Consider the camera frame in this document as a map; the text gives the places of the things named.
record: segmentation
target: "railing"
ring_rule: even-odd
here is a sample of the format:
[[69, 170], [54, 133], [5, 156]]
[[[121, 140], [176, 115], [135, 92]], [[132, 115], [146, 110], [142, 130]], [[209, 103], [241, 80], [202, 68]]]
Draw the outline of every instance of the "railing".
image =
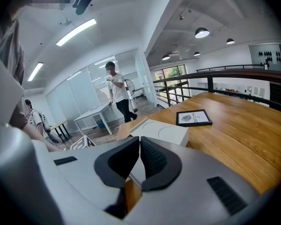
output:
[[207, 71], [226, 70], [226, 69], [264, 69], [264, 65], [262, 65], [262, 64], [229, 65], [229, 66], [202, 68], [202, 69], [198, 69], [196, 71], [197, 71], [197, 73], [199, 73], [199, 72], [207, 72]]
[[[154, 81], [153, 83], [163, 83], [164, 86], [155, 86], [156, 92], [163, 92], [166, 93], [165, 96], [161, 96], [160, 94], [157, 94], [157, 96], [167, 99], [167, 103], [169, 106], [171, 106], [171, 101], [175, 102], [176, 104], [179, 103], [178, 99], [174, 100], [170, 98], [170, 94], [175, 95], [177, 97], [182, 97], [182, 101], [184, 101], [184, 98], [190, 98], [190, 96], [185, 96], [183, 94], [183, 90], [202, 90], [202, 91], [208, 91], [208, 92], [216, 92], [221, 93], [229, 96], [244, 98], [248, 100], [253, 100], [260, 103], [265, 103], [271, 106], [271, 108], [281, 111], [281, 104], [276, 103], [274, 101], [264, 99], [261, 97], [255, 97], [243, 93], [237, 93], [237, 92], [231, 92], [231, 91], [223, 91], [223, 90], [216, 90], [214, 89], [214, 83], [213, 78], [214, 77], [232, 77], [232, 78], [249, 78], [249, 79], [257, 79], [257, 80], [264, 80], [264, 81], [270, 81], [270, 82], [276, 82], [281, 83], [281, 72], [278, 71], [272, 71], [272, 70], [263, 70], [263, 69], [239, 69], [239, 70], [220, 70], [220, 71], [210, 71], [210, 72], [199, 72], [199, 73], [192, 73], [192, 74], [186, 74], [182, 76], [162, 79]], [[188, 84], [188, 82], [181, 82], [178, 84], [175, 84], [173, 86], [168, 86], [167, 82], [169, 81], [175, 81], [175, 80], [181, 80], [181, 79], [193, 79], [193, 78], [207, 78], [207, 84], [208, 88], [198, 88], [198, 87], [183, 87], [183, 85]], [[171, 90], [181, 89], [181, 94], [175, 94], [170, 93]]]

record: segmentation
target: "framed sign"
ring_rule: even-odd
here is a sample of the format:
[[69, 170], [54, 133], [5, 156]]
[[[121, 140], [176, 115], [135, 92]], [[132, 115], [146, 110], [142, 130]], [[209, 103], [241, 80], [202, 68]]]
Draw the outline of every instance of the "framed sign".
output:
[[176, 125], [182, 127], [193, 127], [212, 125], [212, 121], [208, 117], [205, 109], [177, 112]]

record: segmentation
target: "person wearing backpack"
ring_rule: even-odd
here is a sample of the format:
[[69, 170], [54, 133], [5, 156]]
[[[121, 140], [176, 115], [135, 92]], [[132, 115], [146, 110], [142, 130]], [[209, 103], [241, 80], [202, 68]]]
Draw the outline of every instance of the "person wearing backpack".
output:
[[56, 145], [57, 143], [62, 143], [60, 137], [55, 133], [51, 132], [50, 125], [45, 115], [39, 113], [37, 110], [32, 108], [30, 100], [26, 99], [25, 103], [30, 111], [30, 118], [28, 123], [31, 124], [49, 143]]

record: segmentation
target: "man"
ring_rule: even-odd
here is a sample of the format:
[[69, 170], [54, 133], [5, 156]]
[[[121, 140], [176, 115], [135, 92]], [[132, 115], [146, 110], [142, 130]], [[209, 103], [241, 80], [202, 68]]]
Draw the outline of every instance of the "man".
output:
[[[13, 0], [0, 22], [0, 59], [9, 73], [22, 85], [24, 78], [24, 51], [19, 41], [19, 22], [17, 17], [26, 5], [27, 0]], [[31, 139], [45, 143], [49, 151], [60, 151], [47, 142], [29, 123], [29, 111], [21, 98], [17, 104], [10, 125], [24, 131]]]
[[111, 97], [109, 105], [111, 106], [113, 101], [116, 103], [117, 108], [124, 115], [125, 122], [130, 122], [130, 118], [135, 120], [137, 114], [129, 111], [129, 97], [124, 85], [123, 75], [115, 72], [115, 65], [113, 62], [108, 62], [105, 68], [106, 72], [111, 75], [107, 78], [107, 88], [109, 89]]
[[30, 112], [30, 118], [28, 120], [28, 123], [31, 124], [49, 143], [53, 145], [55, 143], [62, 143], [60, 137], [58, 137], [55, 133], [51, 132], [51, 130], [45, 128], [45, 125], [43, 124], [39, 112], [32, 108], [30, 100], [26, 99], [25, 103]]

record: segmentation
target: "white t-shirt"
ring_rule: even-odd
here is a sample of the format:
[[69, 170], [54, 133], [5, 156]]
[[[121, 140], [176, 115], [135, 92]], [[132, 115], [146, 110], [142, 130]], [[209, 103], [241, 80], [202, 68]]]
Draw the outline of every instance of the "white t-shirt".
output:
[[[124, 78], [123, 75], [117, 74], [114, 77], [112, 77], [115, 82], [123, 83], [124, 84]], [[108, 90], [112, 90], [113, 93], [113, 101], [115, 103], [122, 101], [124, 99], [129, 99], [127, 91], [125, 86], [123, 85], [121, 88], [114, 85], [112, 82], [107, 81], [107, 88]]]
[[[37, 130], [37, 125], [39, 123], [42, 123], [42, 119], [39, 116], [38, 112], [36, 110], [32, 110], [31, 111], [31, 115], [30, 118], [28, 120], [28, 123], [31, 124], [36, 130]], [[46, 133], [46, 131], [44, 130], [44, 126], [43, 126], [43, 137], [47, 138], [49, 137], [48, 134]]]

